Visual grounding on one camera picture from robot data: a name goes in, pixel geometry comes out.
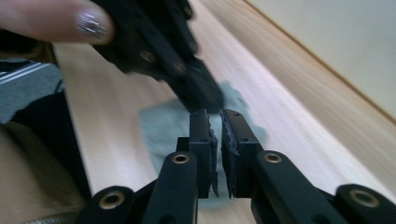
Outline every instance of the wooden surface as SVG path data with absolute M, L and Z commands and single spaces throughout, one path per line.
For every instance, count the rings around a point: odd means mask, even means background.
M 396 120 L 395 1 L 245 1 Z
M 249 115 L 268 134 L 262 143 L 266 149 L 286 154 L 320 189 L 334 193 L 337 186 L 353 182 L 396 201 L 393 174 L 396 132 L 392 124 L 356 93 L 348 91 L 320 63 L 287 42 L 282 33 L 255 15 L 248 5 L 234 0 L 224 3 L 224 10 L 219 10 L 220 6 L 211 5 L 210 1 L 191 3 L 197 15 L 191 29 L 201 47 L 199 56 L 218 82 L 228 80 L 241 92 Z M 235 24 L 245 26 L 251 34 L 238 34 L 238 29 L 230 29 L 230 21 L 223 18 L 227 13 L 235 13 Z M 256 39 L 245 39 L 241 44 L 234 35 Z M 253 46 L 270 49 L 277 58 L 260 58 L 257 52 L 254 56 L 248 51 Z M 176 96 L 165 84 L 150 77 L 125 76 L 90 46 L 58 44 L 56 53 L 92 191 L 113 185 L 138 190 L 155 179 L 157 174 L 139 130 L 138 113 Z M 365 123 L 371 124 L 368 127 L 372 129 L 363 129 Z M 358 147 L 362 147 L 361 154 L 356 153 Z M 253 221 L 248 200 L 237 200 L 217 209 L 200 209 L 198 220 Z

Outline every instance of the black plastic part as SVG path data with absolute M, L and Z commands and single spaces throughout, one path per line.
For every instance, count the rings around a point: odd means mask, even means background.
M 218 114 L 224 107 L 224 98 L 215 79 L 198 59 L 189 61 L 187 66 L 187 76 L 165 81 L 191 113 L 206 109 L 207 113 Z
M 177 139 L 176 151 L 189 151 L 189 137 L 179 137 Z
M 9 63 L 9 62 L 0 62 L 0 73 L 8 73 L 8 72 L 13 72 L 15 70 L 21 69 L 26 65 L 29 65 L 31 61 L 23 61 L 23 62 L 17 62 L 17 63 Z
M 115 201 L 119 205 L 111 206 Z M 79 213 L 76 224 L 124 224 L 134 203 L 134 192 L 125 187 L 110 187 L 96 193 Z
M 190 114 L 189 149 L 198 160 L 199 198 L 209 197 L 211 185 L 219 197 L 216 172 L 218 139 L 210 129 L 208 115 L 204 109 Z
M 93 0 L 113 18 L 115 37 L 94 46 L 122 72 L 164 80 L 192 112 L 219 113 L 223 98 L 205 65 L 194 57 L 197 43 L 188 28 L 186 0 Z
M 257 224 L 278 224 L 279 219 L 260 187 L 257 187 L 250 202 L 251 212 Z
M 220 115 L 222 164 L 230 197 L 251 198 L 256 185 L 254 163 L 262 146 L 242 114 L 223 109 Z
M 142 222 L 143 215 L 145 214 L 146 208 L 149 205 L 149 199 L 151 198 L 156 181 L 157 180 L 152 181 L 134 194 L 134 204 L 126 223 L 140 224 Z
M 283 154 L 257 154 L 255 173 L 280 223 L 347 223 Z
M 142 223 L 196 223 L 197 199 L 195 155 L 171 153 L 163 162 Z
M 396 206 L 383 195 L 360 185 L 337 189 L 334 206 L 350 223 L 396 223 Z
M 327 202 L 329 202 L 330 204 L 334 203 L 334 195 L 322 190 L 322 189 L 317 189 L 321 195 L 323 195 L 323 197 L 327 200 Z

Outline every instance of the gray fabric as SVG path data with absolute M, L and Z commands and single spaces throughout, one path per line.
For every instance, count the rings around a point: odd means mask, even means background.
M 53 64 L 0 84 L 0 122 L 10 121 L 16 111 L 33 101 L 55 93 L 62 73 Z
M 223 83 L 220 88 L 224 94 L 224 108 L 235 110 L 244 115 L 250 128 L 255 133 L 261 143 L 265 140 L 263 128 L 254 125 L 248 115 L 248 106 L 240 93 L 234 90 L 230 83 Z M 149 155 L 153 161 L 157 172 L 160 172 L 163 159 L 176 150 L 177 138 L 188 137 L 190 128 L 190 113 L 183 104 L 175 99 L 163 105 L 143 110 L 139 114 L 140 127 L 144 141 L 149 150 Z M 200 200 L 200 207 L 219 207 L 231 202 L 228 197 L 225 174 L 222 169 L 220 143 L 221 143 L 221 117 L 220 115 L 210 115 L 209 121 L 215 136 L 219 139 L 218 145 L 218 166 L 219 173 L 219 198 L 213 192 L 209 199 Z

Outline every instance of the human hand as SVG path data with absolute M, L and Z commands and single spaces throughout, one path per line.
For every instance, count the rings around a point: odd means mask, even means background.
M 1 0 L 0 30 L 55 42 L 105 44 L 114 26 L 89 0 Z

